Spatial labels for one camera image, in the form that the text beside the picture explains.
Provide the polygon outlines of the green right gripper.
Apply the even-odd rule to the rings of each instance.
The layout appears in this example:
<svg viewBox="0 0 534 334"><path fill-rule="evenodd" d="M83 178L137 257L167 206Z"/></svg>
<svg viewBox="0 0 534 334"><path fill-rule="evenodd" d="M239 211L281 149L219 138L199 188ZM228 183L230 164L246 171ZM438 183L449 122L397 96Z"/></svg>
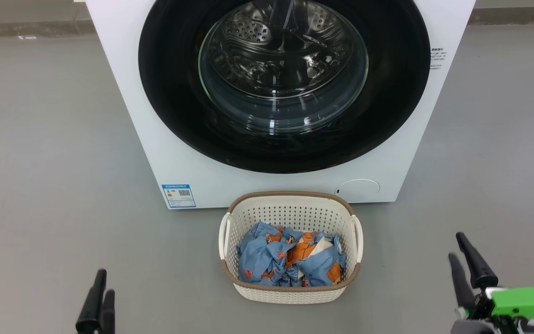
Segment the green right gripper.
<svg viewBox="0 0 534 334"><path fill-rule="evenodd" d="M456 233L473 289L458 257L449 252L451 276L458 308L458 334L534 334L534 287L498 287L499 279L463 232Z"/></svg>

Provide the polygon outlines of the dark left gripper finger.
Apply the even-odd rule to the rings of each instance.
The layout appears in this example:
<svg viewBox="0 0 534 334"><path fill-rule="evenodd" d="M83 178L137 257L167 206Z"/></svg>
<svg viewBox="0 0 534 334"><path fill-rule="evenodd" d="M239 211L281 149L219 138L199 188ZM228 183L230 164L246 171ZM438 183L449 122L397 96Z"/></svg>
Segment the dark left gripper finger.
<svg viewBox="0 0 534 334"><path fill-rule="evenodd" d="M101 334L116 333L115 298L115 291L113 289L110 289L106 292L102 301L102 310L100 317Z"/></svg>
<svg viewBox="0 0 534 334"><path fill-rule="evenodd" d="M76 321L77 334L99 334L102 332L102 299L106 290L107 271L99 269L95 281L86 296L83 308Z"/></svg>

